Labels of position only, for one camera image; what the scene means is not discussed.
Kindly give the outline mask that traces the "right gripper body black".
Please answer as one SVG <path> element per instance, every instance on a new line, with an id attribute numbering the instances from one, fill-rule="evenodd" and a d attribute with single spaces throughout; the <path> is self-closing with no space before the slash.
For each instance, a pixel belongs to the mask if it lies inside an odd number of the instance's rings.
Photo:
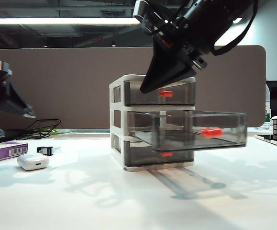
<path id="1" fill-rule="evenodd" d="M 153 38 L 154 55 L 150 70 L 167 67 L 169 70 L 189 70 L 207 66 L 202 52 L 186 38 L 188 23 L 170 9 L 148 9 L 142 13 L 142 28 Z"/>

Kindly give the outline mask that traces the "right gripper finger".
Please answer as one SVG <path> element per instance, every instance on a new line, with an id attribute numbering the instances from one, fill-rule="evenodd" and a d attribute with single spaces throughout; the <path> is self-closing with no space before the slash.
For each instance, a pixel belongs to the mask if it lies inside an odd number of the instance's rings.
<path id="1" fill-rule="evenodd" d="M 160 89 L 169 84 L 194 77 L 196 71 L 192 67 L 185 65 L 159 65 L 156 71 L 154 90 Z"/>
<path id="2" fill-rule="evenodd" d="M 176 53 L 165 50 L 162 44 L 153 39 L 153 57 L 140 91 L 149 93 L 187 77 L 187 65 Z"/>

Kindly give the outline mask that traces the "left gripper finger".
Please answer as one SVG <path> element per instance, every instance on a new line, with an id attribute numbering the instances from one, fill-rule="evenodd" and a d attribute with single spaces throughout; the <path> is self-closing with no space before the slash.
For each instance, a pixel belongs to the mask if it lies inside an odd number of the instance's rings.
<path id="1" fill-rule="evenodd" d="M 7 97 L 7 104 L 10 113 L 27 118 L 36 118 L 32 106 L 20 97 L 10 80 L 7 81 Z"/>
<path id="2" fill-rule="evenodd" d="M 25 116 L 28 114 L 26 103 L 20 98 L 0 98 L 0 111 Z"/>

